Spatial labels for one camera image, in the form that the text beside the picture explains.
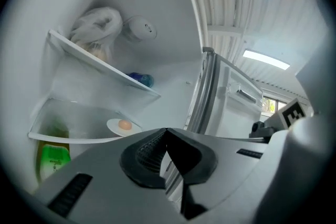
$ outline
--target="white plate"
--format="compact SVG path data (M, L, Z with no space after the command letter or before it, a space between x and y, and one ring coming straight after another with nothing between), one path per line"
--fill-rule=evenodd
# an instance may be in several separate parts
M120 120L121 119L110 119L107 121L106 125L113 133L124 137L142 132L142 129L139 126L135 125L133 122L132 122L132 129L130 130L124 130L120 128L118 125Z

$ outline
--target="ceiling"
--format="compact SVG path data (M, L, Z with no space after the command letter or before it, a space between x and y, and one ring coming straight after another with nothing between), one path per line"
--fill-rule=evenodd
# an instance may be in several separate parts
M196 0L204 46L252 79L307 98L296 72L327 33L316 0ZM287 70L243 57L261 52L291 66Z

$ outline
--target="ceiling light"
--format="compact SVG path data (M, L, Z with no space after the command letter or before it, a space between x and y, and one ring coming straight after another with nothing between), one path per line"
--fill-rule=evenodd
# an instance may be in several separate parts
M266 55L263 55L263 54L259 54L257 52L250 51L250 50L245 50L243 56L247 57L247 58L255 59L255 60L258 60L258 61L261 61L261 62L268 63L272 66L279 67L283 70L286 70L287 68L290 67L290 65L287 64L287 63L281 62L281 61L279 61L277 59L274 59L272 57L269 57L269 56L266 56Z

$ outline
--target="window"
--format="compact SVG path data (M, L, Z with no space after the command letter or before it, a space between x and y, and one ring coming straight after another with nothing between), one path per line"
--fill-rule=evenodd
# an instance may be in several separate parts
M262 99L262 107L263 112L274 114L279 109L282 109L286 103L280 102L279 100L275 100L268 97L263 97Z

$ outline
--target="open refrigerator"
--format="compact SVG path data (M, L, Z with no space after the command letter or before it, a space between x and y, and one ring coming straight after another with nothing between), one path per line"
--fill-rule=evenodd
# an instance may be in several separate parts
M105 6L117 9L123 21L143 16L156 27L157 37L136 44L118 37L110 63L81 50L68 39L74 21ZM2 23L1 163L11 181L29 193L38 187L38 141L27 134L38 133L39 120L48 113L62 116L70 139L92 141L115 138L103 126L113 117L143 131L186 127L246 138L250 123L260 118L262 91L228 61L203 49L195 0L10 0ZM130 72L150 74L154 86L138 83L126 75ZM237 125L244 129L236 132ZM71 144L71 157L92 146ZM169 194L178 182L169 156L162 175Z

